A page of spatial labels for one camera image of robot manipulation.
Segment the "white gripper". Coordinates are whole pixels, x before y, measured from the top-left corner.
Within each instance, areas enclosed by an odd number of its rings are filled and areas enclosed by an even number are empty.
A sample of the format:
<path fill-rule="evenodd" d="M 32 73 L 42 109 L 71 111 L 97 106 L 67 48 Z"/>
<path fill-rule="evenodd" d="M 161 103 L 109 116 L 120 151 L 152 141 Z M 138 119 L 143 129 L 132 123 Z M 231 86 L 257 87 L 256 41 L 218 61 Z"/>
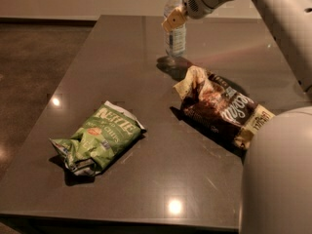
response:
<path fill-rule="evenodd" d="M 184 25 L 186 16 L 194 20 L 199 20 L 211 14 L 222 4 L 233 0 L 182 0 L 182 7 L 175 7 L 162 22 L 162 27 L 166 32 Z"/>

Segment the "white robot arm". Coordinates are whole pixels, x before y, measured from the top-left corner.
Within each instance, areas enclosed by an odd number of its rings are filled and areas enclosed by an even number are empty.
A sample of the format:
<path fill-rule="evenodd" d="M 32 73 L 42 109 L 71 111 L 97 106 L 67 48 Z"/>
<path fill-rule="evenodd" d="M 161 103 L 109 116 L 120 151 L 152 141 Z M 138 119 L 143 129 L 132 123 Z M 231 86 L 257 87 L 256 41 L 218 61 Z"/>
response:
<path fill-rule="evenodd" d="M 182 0 L 174 29 L 232 0 Z M 312 0 L 252 0 L 304 93 L 312 88 Z M 239 234 L 312 234 L 312 107 L 283 112 L 252 140 L 242 175 Z"/>

